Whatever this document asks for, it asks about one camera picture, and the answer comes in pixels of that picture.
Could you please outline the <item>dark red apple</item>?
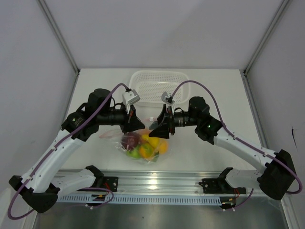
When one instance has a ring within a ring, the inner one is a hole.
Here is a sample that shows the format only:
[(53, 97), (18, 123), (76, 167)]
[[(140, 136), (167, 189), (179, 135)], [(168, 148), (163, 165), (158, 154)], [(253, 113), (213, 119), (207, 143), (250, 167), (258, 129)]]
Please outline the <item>dark red apple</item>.
[(129, 132), (122, 136), (121, 145), (125, 150), (133, 150), (140, 143), (141, 135), (136, 132)]

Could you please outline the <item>yellow lemon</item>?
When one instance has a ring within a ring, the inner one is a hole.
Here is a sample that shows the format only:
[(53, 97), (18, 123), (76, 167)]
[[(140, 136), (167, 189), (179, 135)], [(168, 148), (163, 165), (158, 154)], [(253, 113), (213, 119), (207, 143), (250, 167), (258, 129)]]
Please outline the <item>yellow lemon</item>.
[(149, 137), (148, 135), (142, 135), (142, 140), (149, 143), (154, 148), (157, 148), (160, 144), (160, 139), (157, 137)]

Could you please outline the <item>clear zip top bag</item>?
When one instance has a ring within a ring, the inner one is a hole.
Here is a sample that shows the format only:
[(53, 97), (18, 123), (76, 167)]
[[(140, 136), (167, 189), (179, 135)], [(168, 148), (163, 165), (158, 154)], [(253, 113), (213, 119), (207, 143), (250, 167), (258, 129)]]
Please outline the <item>clear zip top bag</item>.
[[(142, 140), (142, 135), (149, 135), (149, 133), (150, 133), (149, 126), (154, 121), (157, 121), (157, 119), (155, 117), (150, 117), (150, 118), (144, 119), (142, 122), (145, 124), (145, 128), (141, 129), (141, 130), (133, 131), (133, 132), (136, 132), (136, 133), (141, 135), (140, 143), (137, 146), (138, 148), (140, 148), (141, 144), (147, 143), (147, 142)], [(125, 150), (121, 145), (121, 138), (122, 138), (123, 135), (124, 135), (124, 133), (122, 133), (120, 129), (113, 129), (113, 130), (109, 130), (107, 132), (104, 132), (103, 134), (101, 134), (99, 136), (99, 138), (108, 140), (113, 146), (115, 146), (115, 148), (117, 150), (119, 150), (124, 155), (126, 155), (127, 150)], [(141, 157), (141, 159), (134, 159), (134, 158), (128, 157), (127, 155), (126, 156), (128, 158), (132, 159), (132, 160), (139, 161), (143, 164), (144, 163), (145, 164), (156, 163), (157, 161), (166, 158), (171, 152), (170, 143), (167, 139), (165, 139), (165, 140), (168, 142), (168, 151), (164, 154), (159, 154), (159, 152), (157, 151), (157, 148), (154, 148), (154, 156), (152, 158), (149, 158), (149, 159), (144, 159), (142, 157)]]

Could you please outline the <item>orange yellow fruit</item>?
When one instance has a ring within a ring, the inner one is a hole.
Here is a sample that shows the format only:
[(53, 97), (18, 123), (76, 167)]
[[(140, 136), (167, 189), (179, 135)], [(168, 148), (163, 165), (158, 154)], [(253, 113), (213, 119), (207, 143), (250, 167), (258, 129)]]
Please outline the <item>orange yellow fruit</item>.
[(164, 154), (168, 151), (168, 142), (165, 139), (161, 139), (157, 147), (159, 154)]

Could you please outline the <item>yellow mango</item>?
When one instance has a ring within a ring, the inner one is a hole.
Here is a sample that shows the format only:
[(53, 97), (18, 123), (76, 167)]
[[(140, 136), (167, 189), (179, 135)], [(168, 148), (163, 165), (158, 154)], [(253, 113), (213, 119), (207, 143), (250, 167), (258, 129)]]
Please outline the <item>yellow mango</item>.
[(154, 156), (154, 148), (149, 143), (140, 145), (139, 152), (142, 158), (149, 159)]

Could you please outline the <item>green apple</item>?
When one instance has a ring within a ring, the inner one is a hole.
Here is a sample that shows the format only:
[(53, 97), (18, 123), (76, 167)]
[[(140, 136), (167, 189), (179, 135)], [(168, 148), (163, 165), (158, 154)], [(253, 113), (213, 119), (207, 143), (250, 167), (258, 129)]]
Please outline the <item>green apple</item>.
[(134, 159), (141, 159), (141, 154), (138, 147), (134, 148), (133, 150), (127, 150), (126, 155)]

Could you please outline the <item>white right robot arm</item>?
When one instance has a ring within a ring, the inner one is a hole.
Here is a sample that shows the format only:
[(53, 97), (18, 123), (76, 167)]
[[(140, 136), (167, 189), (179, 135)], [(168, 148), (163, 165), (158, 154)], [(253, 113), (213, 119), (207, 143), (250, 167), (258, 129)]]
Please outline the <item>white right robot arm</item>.
[(157, 123), (149, 137), (168, 139), (177, 127), (195, 126), (194, 132), (201, 140), (230, 151), (255, 168), (226, 168), (217, 181), (222, 192), (238, 187), (259, 188), (268, 197), (281, 200), (296, 180), (292, 157), (287, 151), (275, 152), (236, 136), (210, 115), (210, 107), (203, 97), (192, 97), (188, 111), (175, 112), (171, 106), (163, 105)]

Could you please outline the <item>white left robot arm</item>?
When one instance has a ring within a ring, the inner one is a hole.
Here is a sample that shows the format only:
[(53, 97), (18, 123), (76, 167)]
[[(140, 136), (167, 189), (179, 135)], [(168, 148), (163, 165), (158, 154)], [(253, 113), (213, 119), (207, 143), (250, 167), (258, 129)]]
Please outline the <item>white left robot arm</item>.
[(136, 116), (134, 104), (140, 100), (133, 89), (126, 88), (120, 108), (111, 106), (114, 91), (95, 89), (88, 101), (68, 115), (56, 138), (38, 162), (22, 176), (12, 176), (9, 184), (16, 191), (13, 199), (21, 196), (33, 211), (48, 211), (58, 198), (78, 190), (111, 193), (104, 174), (95, 166), (87, 166), (78, 173), (62, 178), (55, 175), (69, 157), (80, 148), (102, 125), (118, 125), (125, 134), (144, 129)]

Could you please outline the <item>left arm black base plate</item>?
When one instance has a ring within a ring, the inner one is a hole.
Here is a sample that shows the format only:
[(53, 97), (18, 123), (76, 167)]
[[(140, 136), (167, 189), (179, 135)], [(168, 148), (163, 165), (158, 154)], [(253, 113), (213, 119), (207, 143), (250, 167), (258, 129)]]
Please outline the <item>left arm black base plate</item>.
[(118, 177), (100, 177), (96, 179), (93, 187), (106, 188), (112, 192), (117, 192), (118, 182)]

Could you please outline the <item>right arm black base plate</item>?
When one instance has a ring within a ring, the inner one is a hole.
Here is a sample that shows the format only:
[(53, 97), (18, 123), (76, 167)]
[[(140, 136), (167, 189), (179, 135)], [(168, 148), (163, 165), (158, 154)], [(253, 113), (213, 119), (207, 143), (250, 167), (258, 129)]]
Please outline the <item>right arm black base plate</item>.
[(246, 188), (233, 188), (224, 179), (203, 178), (198, 185), (205, 194), (246, 194)]

